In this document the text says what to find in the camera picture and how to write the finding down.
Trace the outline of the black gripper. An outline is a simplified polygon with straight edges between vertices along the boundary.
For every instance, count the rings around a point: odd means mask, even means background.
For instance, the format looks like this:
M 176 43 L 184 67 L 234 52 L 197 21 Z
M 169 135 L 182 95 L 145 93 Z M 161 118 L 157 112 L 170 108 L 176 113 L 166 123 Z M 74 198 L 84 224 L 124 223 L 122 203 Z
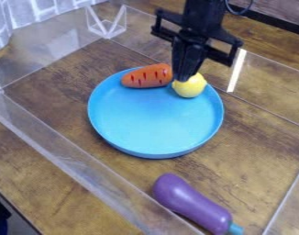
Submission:
M 172 44 L 172 75 L 185 82 L 205 59 L 232 65 L 242 41 L 222 27 L 225 0 L 185 0 L 181 14 L 158 8 L 150 34 Z M 189 72 L 185 60 L 189 58 Z

